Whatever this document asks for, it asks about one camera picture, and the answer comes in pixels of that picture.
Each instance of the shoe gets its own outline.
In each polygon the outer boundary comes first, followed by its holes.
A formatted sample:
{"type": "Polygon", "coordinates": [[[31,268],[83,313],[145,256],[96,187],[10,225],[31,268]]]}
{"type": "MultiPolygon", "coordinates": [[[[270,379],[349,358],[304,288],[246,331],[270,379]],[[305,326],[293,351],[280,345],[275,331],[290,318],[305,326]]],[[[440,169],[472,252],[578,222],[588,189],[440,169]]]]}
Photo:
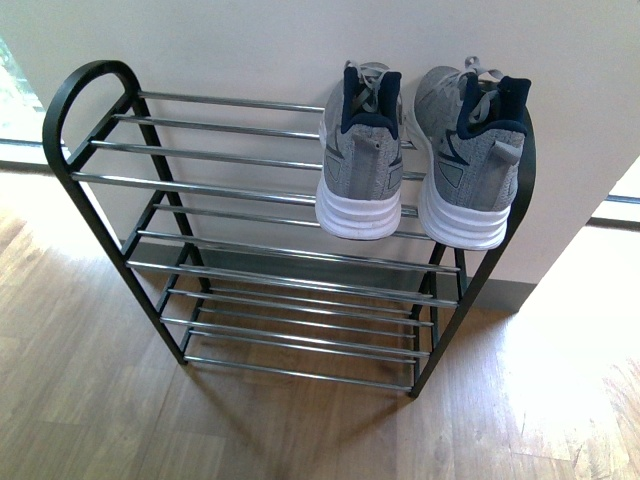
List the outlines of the shoe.
{"type": "Polygon", "coordinates": [[[406,123],[429,159],[418,202],[427,235],[456,248],[488,250],[502,243],[516,195],[531,82],[486,70],[477,57],[467,58],[465,67],[427,73],[406,123]],[[493,79],[481,80],[485,73],[493,79]]]}
{"type": "Polygon", "coordinates": [[[400,78],[381,63],[347,62],[320,124],[325,150],[316,218],[332,235],[375,240],[400,222],[400,78]]]}

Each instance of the shoe rack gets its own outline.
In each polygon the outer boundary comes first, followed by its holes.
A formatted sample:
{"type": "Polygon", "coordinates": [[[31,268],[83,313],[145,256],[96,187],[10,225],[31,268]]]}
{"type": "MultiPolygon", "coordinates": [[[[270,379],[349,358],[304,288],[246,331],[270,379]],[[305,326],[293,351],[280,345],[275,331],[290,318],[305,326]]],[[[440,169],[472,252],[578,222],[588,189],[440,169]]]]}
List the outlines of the shoe rack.
{"type": "MultiPolygon", "coordinates": [[[[266,375],[285,374],[380,387],[417,397],[529,206],[535,180],[535,143],[529,117],[526,122],[530,134],[524,146],[519,190],[512,205],[506,237],[499,247],[484,253],[475,275],[469,279],[465,251],[452,249],[450,257],[454,260],[450,265],[444,264],[443,258],[448,257],[444,255],[445,251],[451,247],[436,243],[425,234],[410,231],[397,231],[393,241],[422,242],[424,262],[278,248],[266,242],[263,245],[247,244],[241,239],[222,241],[194,234],[194,219],[202,222],[231,218],[258,232],[266,224],[276,224],[282,229],[315,228],[318,235],[328,235],[312,221],[187,206],[189,202],[185,199],[191,196],[208,196],[239,204],[247,201],[286,204],[308,211],[314,205],[315,196],[313,192],[271,192],[183,181],[176,173],[179,171],[176,164],[180,161],[236,162],[242,164],[238,168],[269,167],[281,170],[283,175],[294,168],[319,179],[321,159],[315,159],[316,163],[305,163],[221,155],[215,151],[172,149],[160,143],[156,127],[175,129],[176,134],[184,129],[198,129],[301,141],[317,140],[317,135],[202,122],[200,119],[185,121],[154,117],[149,111],[148,101],[191,102],[212,105],[211,108],[224,105],[225,108],[286,110],[316,115],[318,121],[323,109],[288,103],[145,92],[133,71],[119,61],[96,61],[79,68],[65,80],[53,98],[43,128],[43,144],[49,165],[176,360],[182,365],[190,364],[185,368],[245,369],[266,375]],[[124,93],[97,125],[87,129],[89,134],[85,140],[65,158],[61,133],[67,115],[80,92],[103,76],[117,77],[124,93]],[[139,127],[144,143],[125,144],[108,139],[116,126],[125,123],[139,127]],[[157,179],[138,178],[133,174],[88,173],[87,165],[101,150],[136,158],[144,155],[143,160],[136,161],[150,162],[157,179]],[[109,226],[94,208],[83,184],[127,187],[150,196],[147,203],[130,205],[139,213],[139,219],[125,241],[112,238],[109,226]],[[179,233],[151,229],[149,226],[157,215],[169,216],[179,233]],[[166,245],[171,245],[171,251],[175,252],[173,260],[140,259],[140,251],[159,251],[166,245]],[[231,257],[260,261],[234,263],[210,260],[231,257]],[[289,270],[286,274],[277,269],[273,272],[257,271],[253,268],[257,263],[263,266],[286,263],[289,270]],[[315,267],[329,273],[335,271],[335,275],[329,281],[313,278],[309,272],[316,270],[315,267]],[[345,271],[383,272],[383,277],[389,279],[408,275],[407,278],[414,281],[408,282],[410,287],[406,287],[407,282],[395,281],[372,286],[358,281],[357,275],[344,275],[345,271]],[[153,301],[148,286],[142,280],[146,274],[163,278],[164,287],[155,292],[158,298],[153,301]],[[442,298],[443,282],[456,285],[455,298],[442,298]],[[180,305],[188,304],[190,307],[190,312],[180,317],[171,313],[168,307],[178,299],[180,305]],[[292,356],[297,359],[295,362],[290,361],[292,356]],[[349,357],[354,367],[336,372],[332,365],[337,356],[349,357]]],[[[404,142],[403,148],[411,149],[413,146],[404,142]]],[[[405,172],[403,181],[419,181],[423,176],[424,173],[405,172]]],[[[408,221],[418,222],[414,206],[403,205],[402,215],[408,221]]],[[[358,246],[358,242],[341,241],[358,246]]]]}

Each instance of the wooden floor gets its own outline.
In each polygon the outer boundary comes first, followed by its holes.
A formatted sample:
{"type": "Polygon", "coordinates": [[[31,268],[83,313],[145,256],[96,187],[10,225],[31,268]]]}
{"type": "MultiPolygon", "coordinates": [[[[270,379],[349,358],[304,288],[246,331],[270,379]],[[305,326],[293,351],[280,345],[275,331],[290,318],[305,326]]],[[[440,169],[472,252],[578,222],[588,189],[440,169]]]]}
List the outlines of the wooden floor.
{"type": "Polygon", "coordinates": [[[179,367],[56,181],[0,173],[0,478],[638,479],[638,252],[583,230],[412,402],[179,367]]]}

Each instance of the shoelace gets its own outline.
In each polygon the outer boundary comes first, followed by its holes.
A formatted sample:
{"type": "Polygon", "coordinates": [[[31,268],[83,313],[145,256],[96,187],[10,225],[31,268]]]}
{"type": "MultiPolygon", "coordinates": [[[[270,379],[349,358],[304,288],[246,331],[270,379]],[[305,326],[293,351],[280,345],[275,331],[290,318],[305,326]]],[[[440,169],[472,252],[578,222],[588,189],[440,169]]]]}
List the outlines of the shoelace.
{"type": "MultiPolygon", "coordinates": [[[[441,80],[441,83],[446,83],[448,86],[455,86],[457,88],[460,80],[470,73],[476,74],[478,77],[482,74],[488,73],[496,80],[501,80],[504,75],[500,70],[496,69],[487,69],[480,65],[480,59],[475,56],[467,57],[464,61],[465,69],[459,73],[452,73],[451,75],[447,75],[445,78],[441,80]]],[[[469,114],[469,123],[477,124],[484,122],[489,116],[489,111],[491,110],[491,101],[499,95],[497,90],[491,90],[488,92],[484,92],[482,98],[478,102],[478,105],[471,111],[469,114]]]]}
{"type": "Polygon", "coordinates": [[[371,65],[358,65],[351,60],[345,63],[344,68],[353,67],[358,72],[360,83],[366,88],[351,103],[351,108],[355,112],[362,108],[365,112],[376,113],[378,111],[378,91],[384,74],[388,70],[371,65]]]}

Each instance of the shoe sole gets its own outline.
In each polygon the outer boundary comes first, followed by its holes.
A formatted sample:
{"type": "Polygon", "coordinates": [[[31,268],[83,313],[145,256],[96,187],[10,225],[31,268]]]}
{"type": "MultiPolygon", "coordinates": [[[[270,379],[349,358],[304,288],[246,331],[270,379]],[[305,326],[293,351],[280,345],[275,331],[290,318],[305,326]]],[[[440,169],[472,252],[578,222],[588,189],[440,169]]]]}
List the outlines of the shoe sole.
{"type": "Polygon", "coordinates": [[[446,202],[434,179],[431,141],[410,109],[405,118],[409,138],[427,157],[427,174],[420,188],[418,217],[425,232],[436,242],[465,250],[490,250],[504,240],[511,207],[497,212],[481,212],[446,202]]]}
{"type": "MultiPolygon", "coordinates": [[[[320,143],[326,148],[324,116],[319,133],[320,143]]],[[[353,200],[329,190],[323,173],[316,191],[315,210],[320,226],[331,235],[350,240],[378,240],[398,228],[402,213],[400,190],[386,200],[353,200]]]]}

